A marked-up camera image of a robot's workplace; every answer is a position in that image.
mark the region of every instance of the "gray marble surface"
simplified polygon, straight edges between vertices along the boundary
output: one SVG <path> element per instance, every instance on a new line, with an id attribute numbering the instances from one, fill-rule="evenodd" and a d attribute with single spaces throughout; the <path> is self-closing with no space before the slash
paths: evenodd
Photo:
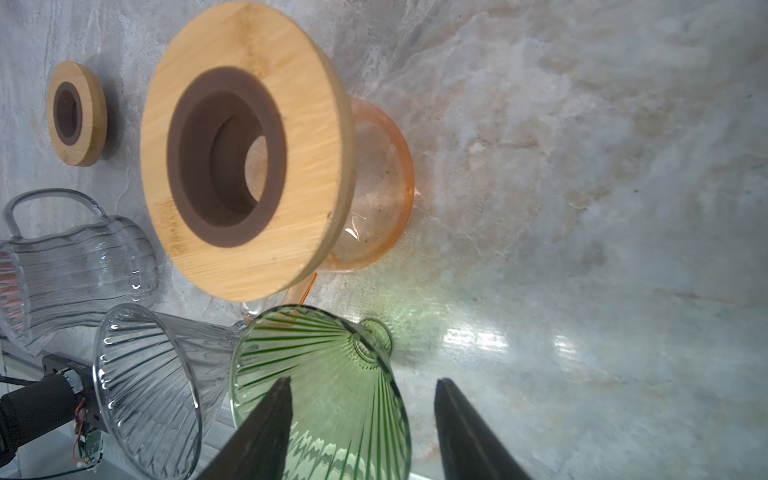
<path id="1" fill-rule="evenodd" d="M 0 200 L 75 188 L 156 239 L 144 99 L 207 3 L 0 3 Z M 268 3 L 412 149 L 404 237 L 322 275 L 308 303 L 390 326 L 414 472 L 442 477 L 432 399 L 450 376 L 536 479 L 768 477 L 764 0 Z M 109 103 L 89 168 L 48 139 L 65 59 Z M 35 235 L 85 213 L 41 200 L 19 216 Z M 235 320 L 161 255 L 157 310 Z M 86 356 L 90 339 L 54 346 Z"/>

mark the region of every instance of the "clear glass pitcher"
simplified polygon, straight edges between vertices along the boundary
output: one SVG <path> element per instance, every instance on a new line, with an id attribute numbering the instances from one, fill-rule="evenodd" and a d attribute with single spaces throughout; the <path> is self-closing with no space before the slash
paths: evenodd
<path id="1" fill-rule="evenodd" d="M 80 202 L 96 216 L 94 223 L 23 238 L 14 209 L 43 197 Z M 12 237 L 0 243 L 0 328 L 32 355 L 58 329 L 97 326 L 113 306 L 154 301 L 157 258 L 147 235 L 127 218 L 109 217 L 87 195 L 64 188 L 33 190 L 8 202 L 3 217 Z"/>

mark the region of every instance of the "red wire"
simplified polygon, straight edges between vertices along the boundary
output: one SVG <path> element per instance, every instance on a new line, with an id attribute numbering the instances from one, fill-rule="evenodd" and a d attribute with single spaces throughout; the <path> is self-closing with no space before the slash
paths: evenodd
<path id="1" fill-rule="evenodd" d="M 78 407 L 74 410 L 74 420 L 80 425 L 80 429 L 78 430 L 78 436 L 74 438 L 74 445 L 72 446 L 72 460 L 74 460 L 75 463 L 82 462 L 82 459 L 77 460 L 74 457 L 74 449 L 77 448 L 78 443 L 80 442 L 80 437 L 83 434 L 83 426 L 85 425 L 85 414 L 83 414 L 83 419 L 80 420 L 78 418 L 78 413 L 80 413 L 80 409 L 82 409 L 84 405 L 85 405 L 85 399 L 83 399 L 83 401 L 80 402 L 80 405 L 78 405 Z"/>

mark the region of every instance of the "green ribbed glass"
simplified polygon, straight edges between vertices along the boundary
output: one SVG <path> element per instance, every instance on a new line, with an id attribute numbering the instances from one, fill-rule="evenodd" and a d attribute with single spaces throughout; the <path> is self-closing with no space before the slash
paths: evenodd
<path id="1" fill-rule="evenodd" d="M 230 371 L 236 426 L 275 381 L 291 378 L 287 480 L 405 480 L 411 433 L 389 367 L 392 337 L 310 306 L 267 310 L 237 343 Z"/>

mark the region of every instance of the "large wooden ring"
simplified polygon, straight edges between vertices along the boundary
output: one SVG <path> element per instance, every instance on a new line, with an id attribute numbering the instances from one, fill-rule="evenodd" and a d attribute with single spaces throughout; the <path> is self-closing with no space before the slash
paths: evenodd
<path id="1" fill-rule="evenodd" d="M 107 140 L 107 102 L 94 72 L 65 60 L 48 87 L 48 133 L 56 154 L 68 165 L 89 167 Z"/>
<path id="2" fill-rule="evenodd" d="M 246 154 L 266 139 L 266 184 Z M 230 301 L 312 273 L 339 237 L 355 188 L 355 126 L 327 57 L 290 18 L 236 2 L 198 15 L 168 46 L 141 124 L 152 222 L 193 283 Z"/>

